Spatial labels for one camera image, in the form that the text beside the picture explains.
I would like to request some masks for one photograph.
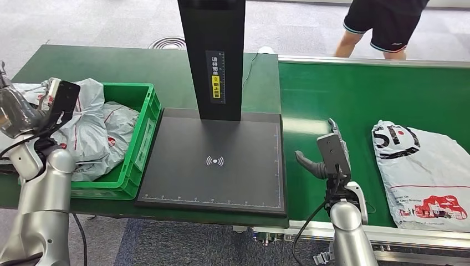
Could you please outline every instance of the yellow label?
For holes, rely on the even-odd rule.
[[[212,76],[212,97],[220,99],[220,76]]]

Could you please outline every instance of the scale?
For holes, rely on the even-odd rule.
[[[279,114],[218,121],[166,108],[160,125],[138,206],[285,215]]]
[[[198,110],[163,110],[137,206],[287,215],[281,115],[241,112],[245,1],[178,0]]]

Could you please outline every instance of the sf logo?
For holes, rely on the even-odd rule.
[[[379,126],[372,132],[381,159],[395,159],[412,155],[419,151],[420,141],[408,127],[390,125]]]

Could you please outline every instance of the cable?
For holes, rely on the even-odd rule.
[[[43,132],[40,132],[40,133],[38,133],[38,134],[36,134],[36,135],[33,135],[33,136],[31,136],[31,137],[27,137],[27,138],[24,139],[24,140],[20,140],[20,141],[16,142],[15,144],[11,145],[10,147],[4,149],[2,152],[0,152],[0,158],[1,158],[0,160],[9,160],[9,157],[4,157],[4,155],[5,155],[9,150],[11,150],[11,149],[13,149],[13,148],[15,148],[15,147],[17,147],[17,146],[23,144],[23,143],[26,143],[26,142],[28,142],[28,141],[30,141],[30,140],[32,140],[32,139],[35,139],[35,138],[37,138],[37,137],[41,137],[41,136],[43,136],[43,135],[45,135],[45,134],[51,132],[53,129],[54,129],[54,128],[51,128],[51,129],[49,129],[49,130],[44,130]]]
[[[253,56],[253,58],[251,59],[250,68],[248,69],[248,75],[247,75],[247,77],[245,78],[245,80],[243,81],[242,91],[243,91],[243,89],[245,88],[245,84],[247,83],[248,78],[249,78],[249,76],[250,76],[250,74],[251,74],[251,70],[253,69],[253,62],[254,62],[254,60],[256,59],[256,57],[258,57],[258,54],[259,54],[259,53],[256,53],[256,54]]]
[[[76,225],[78,226],[78,230],[80,230],[81,240],[83,240],[83,265],[88,266],[88,255],[87,255],[88,248],[86,246],[85,231],[83,231],[83,227],[81,226],[80,220],[78,220],[76,213],[72,213],[72,216],[75,219]]]
[[[320,204],[320,206],[318,206],[318,208],[316,208],[316,210],[314,210],[314,212],[310,215],[310,217],[307,219],[307,221],[305,221],[304,225],[301,227],[301,229],[299,230],[299,233],[297,233],[297,235],[295,236],[294,238],[294,242],[292,243],[292,256],[294,256],[294,259],[295,261],[300,265],[300,266],[305,266],[304,263],[302,263],[302,261],[297,257],[296,253],[295,253],[295,245],[297,244],[297,241],[299,240],[300,236],[302,235],[302,232],[304,232],[305,228],[307,227],[307,225],[310,223],[310,221],[315,217],[315,215],[325,207],[325,205],[330,201],[331,197],[336,194],[336,192],[338,191],[338,187],[339,187],[339,181],[336,183],[336,187],[335,189],[333,190],[333,193],[328,195],[328,197],[325,198],[325,200],[323,201],[322,204]]]
[[[28,141],[30,141],[30,140],[32,140],[32,139],[35,139],[35,138],[39,137],[40,135],[42,135],[42,134],[44,134],[44,133],[37,134],[37,135],[31,136],[31,137],[27,137],[27,138],[24,139],[24,140],[21,140],[21,141],[16,142],[15,144],[11,145],[10,147],[8,147],[8,148],[4,149],[2,152],[0,152],[0,158],[2,158],[2,160],[4,160],[3,158],[7,158],[7,157],[3,157],[3,155],[5,155],[9,150],[11,150],[11,149],[13,149],[13,148],[15,148],[15,147],[17,147],[17,146],[19,146],[19,145],[25,143],[25,142],[28,142]]]

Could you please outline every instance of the wireless charging icon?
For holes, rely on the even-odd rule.
[[[223,165],[223,157],[212,158],[211,156],[207,156],[206,165],[208,165],[208,166],[210,166],[210,165],[222,166]]]

